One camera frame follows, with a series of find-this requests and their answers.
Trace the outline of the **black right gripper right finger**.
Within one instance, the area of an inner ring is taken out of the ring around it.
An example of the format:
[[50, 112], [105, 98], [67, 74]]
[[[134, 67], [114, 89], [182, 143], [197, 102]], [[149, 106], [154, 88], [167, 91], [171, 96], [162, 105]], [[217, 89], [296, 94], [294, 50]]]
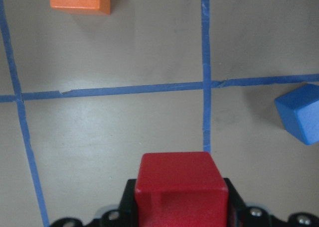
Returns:
[[227, 227], [242, 227], [243, 213], [247, 206], [229, 178], [224, 178], [228, 188]]

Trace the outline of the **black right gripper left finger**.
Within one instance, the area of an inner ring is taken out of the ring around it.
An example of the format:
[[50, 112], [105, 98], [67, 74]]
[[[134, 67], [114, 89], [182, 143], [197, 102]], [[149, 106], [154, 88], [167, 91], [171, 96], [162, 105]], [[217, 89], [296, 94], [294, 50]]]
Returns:
[[129, 179], [119, 204], [120, 219], [123, 227], [138, 226], [138, 207], [135, 200], [136, 179]]

